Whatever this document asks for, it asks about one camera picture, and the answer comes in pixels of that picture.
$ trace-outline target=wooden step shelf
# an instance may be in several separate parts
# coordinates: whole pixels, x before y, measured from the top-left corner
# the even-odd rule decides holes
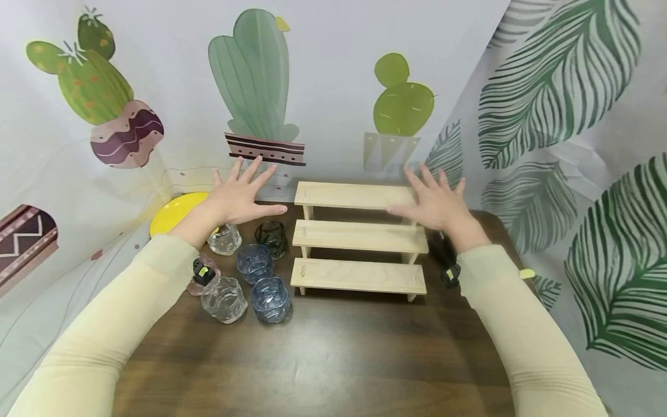
[[[303,206],[304,220],[297,220],[292,244],[301,247],[292,285],[302,295],[306,288],[399,292],[408,301],[426,294],[422,267],[414,265],[419,254],[428,253],[424,228],[414,222],[368,224],[323,222],[313,219],[313,207],[384,210],[388,205],[416,205],[409,187],[358,185],[301,181],[294,204]],[[398,252],[403,264],[314,260],[311,248]]]
[[[422,226],[297,220],[295,246],[427,254]]]
[[[426,294],[421,266],[379,262],[296,258],[291,284],[299,288],[407,294],[408,301]]]

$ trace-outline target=yellow object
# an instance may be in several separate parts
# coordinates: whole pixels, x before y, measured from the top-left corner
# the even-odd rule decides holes
[[[276,16],[275,17],[275,25],[278,26],[278,30],[281,32],[289,32],[289,26],[287,26],[287,23],[285,20],[280,17]]]
[[[522,280],[527,280],[528,278],[535,278],[535,271],[526,268],[525,270],[519,271],[519,276],[521,277]]]
[[[197,204],[206,199],[208,193],[183,194],[166,203],[151,221],[151,238],[157,234],[169,233]]]

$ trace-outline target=wrist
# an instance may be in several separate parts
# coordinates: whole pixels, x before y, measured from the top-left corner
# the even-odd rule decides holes
[[[195,218],[202,227],[210,228],[211,233],[216,227],[227,223],[227,215],[219,208],[207,205],[206,201],[195,206],[188,215]]]
[[[482,225],[472,215],[468,219],[456,222],[453,227],[443,232],[450,237],[457,254],[491,244]]]

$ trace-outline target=teal cactus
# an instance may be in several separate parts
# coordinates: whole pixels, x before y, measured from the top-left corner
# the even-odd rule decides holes
[[[90,10],[86,6],[86,12],[79,18],[79,46],[87,51],[92,49],[102,58],[110,60],[116,51],[116,42],[113,40],[113,33],[99,18],[102,16],[96,13],[97,9]]]
[[[58,76],[67,104],[93,125],[117,118],[133,99],[132,88],[123,76],[94,49],[84,51],[74,43],[68,52],[44,41],[30,42],[28,59],[42,71]]]
[[[213,38],[208,53],[215,83],[233,118],[227,123],[232,132],[278,141],[297,137],[299,128],[284,124],[289,60],[285,36],[271,13],[244,11],[233,37]]]
[[[422,84],[408,83],[410,68],[399,53],[388,53],[375,66],[378,81],[387,87],[373,108],[380,134],[412,137],[433,112],[433,92]]]

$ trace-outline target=clear glass cup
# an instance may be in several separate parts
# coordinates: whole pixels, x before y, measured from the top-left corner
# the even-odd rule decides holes
[[[218,255],[230,256],[241,245],[242,239],[239,230],[234,224],[224,224],[220,226],[217,232],[208,238],[208,244],[211,251]]]
[[[275,276],[257,281],[251,302],[257,318],[267,323],[282,322],[291,304],[283,280]]]
[[[242,247],[236,255],[236,269],[247,283],[255,285],[260,279],[273,275],[273,260],[265,246],[250,244]]]
[[[224,324],[229,324],[243,315],[248,302],[236,278],[216,276],[203,289],[201,307]]]
[[[281,222],[263,222],[255,230],[255,239],[260,245],[266,246],[273,260],[278,260],[287,253],[285,225]]]

